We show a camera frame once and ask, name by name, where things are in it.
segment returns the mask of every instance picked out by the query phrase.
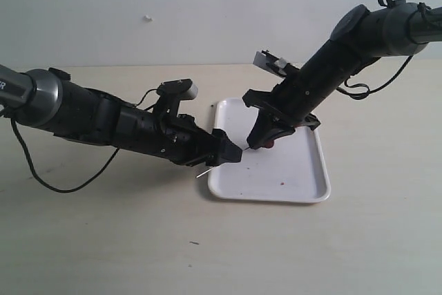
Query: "white wall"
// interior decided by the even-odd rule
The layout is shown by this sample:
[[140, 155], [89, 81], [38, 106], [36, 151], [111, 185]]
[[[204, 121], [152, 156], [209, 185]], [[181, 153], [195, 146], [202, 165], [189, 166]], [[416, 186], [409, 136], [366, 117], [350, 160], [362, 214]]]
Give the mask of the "white wall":
[[[0, 0], [0, 63], [235, 64], [263, 48], [305, 61], [359, 3], [378, 7], [376, 0]], [[143, 21], [146, 14], [154, 21]], [[440, 59], [442, 44], [420, 57]]]

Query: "robotic arm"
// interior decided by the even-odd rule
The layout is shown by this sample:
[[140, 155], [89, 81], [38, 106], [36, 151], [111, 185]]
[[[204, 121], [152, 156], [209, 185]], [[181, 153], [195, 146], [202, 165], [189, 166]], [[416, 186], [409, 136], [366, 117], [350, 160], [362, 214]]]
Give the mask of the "robotic arm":
[[224, 131], [207, 133], [190, 115], [178, 114], [180, 102], [192, 100], [198, 93], [190, 79], [164, 82], [153, 91], [160, 97], [149, 112], [109, 93], [78, 86], [62, 70], [17, 73], [0, 66], [4, 115], [24, 126], [74, 142], [111, 145], [185, 166], [241, 161], [242, 149]]
[[[259, 109], [247, 138], [252, 149], [270, 147], [298, 126], [314, 130], [320, 122], [311, 112], [336, 89], [352, 96], [339, 86], [381, 57], [408, 55], [406, 65], [429, 42], [442, 41], [442, 8], [431, 10], [406, 0], [378, 2], [386, 8], [370, 12], [359, 5], [348, 12], [301, 69], [267, 51], [257, 53], [254, 64], [284, 80], [271, 92], [249, 90], [242, 98], [246, 106]], [[373, 92], [368, 89], [355, 99]]]

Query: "needle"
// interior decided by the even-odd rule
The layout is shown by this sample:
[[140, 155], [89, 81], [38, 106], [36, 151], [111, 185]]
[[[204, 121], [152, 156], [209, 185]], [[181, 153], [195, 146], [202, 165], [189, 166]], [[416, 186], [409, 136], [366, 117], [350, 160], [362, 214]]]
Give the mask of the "needle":
[[[246, 151], [246, 150], [249, 150], [249, 149], [250, 149], [250, 146], [248, 146], [247, 148], [243, 149], [242, 152], [244, 152], [244, 151]], [[198, 175], [196, 176], [196, 178], [198, 179], [198, 178], [202, 177], [204, 174], [207, 174], [208, 172], [212, 171], [213, 169], [215, 169], [216, 167], [219, 167], [219, 166], [221, 166], [221, 165], [218, 165], [218, 166], [212, 166], [210, 169], [207, 169], [206, 171], [202, 172], [201, 174], [198, 174]]]

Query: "plastic tray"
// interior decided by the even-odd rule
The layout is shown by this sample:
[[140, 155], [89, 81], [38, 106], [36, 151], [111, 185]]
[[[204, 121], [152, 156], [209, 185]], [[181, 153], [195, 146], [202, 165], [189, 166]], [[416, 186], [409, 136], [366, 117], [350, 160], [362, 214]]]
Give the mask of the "plastic tray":
[[[229, 98], [217, 105], [215, 128], [245, 149], [257, 115], [258, 109]], [[244, 151], [240, 163], [215, 168], [208, 181], [213, 195], [230, 200], [317, 203], [330, 195], [318, 129], [307, 127], [276, 140], [271, 149]]]

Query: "table surface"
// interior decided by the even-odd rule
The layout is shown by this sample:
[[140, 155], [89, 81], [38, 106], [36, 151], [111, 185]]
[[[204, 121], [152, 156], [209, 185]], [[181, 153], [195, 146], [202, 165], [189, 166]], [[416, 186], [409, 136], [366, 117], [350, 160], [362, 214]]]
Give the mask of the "table surface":
[[[379, 86], [399, 66], [383, 60], [354, 81]], [[1, 120], [0, 294], [440, 294], [440, 68], [412, 61], [366, 100], [334, 93], [316, 109], [331, 195], [308, 206], [216, 200], [195, 179], [204, 168], [127, 151], [84, 190], [53, 193]], [[278, 81], [250, 65], [64, 69], [132, 102], [190, 77], [199, 95], [180, 110], [205, 129], [211, 104]], [[113, 151], [21, 130], [41, 176], [63, 188]]]

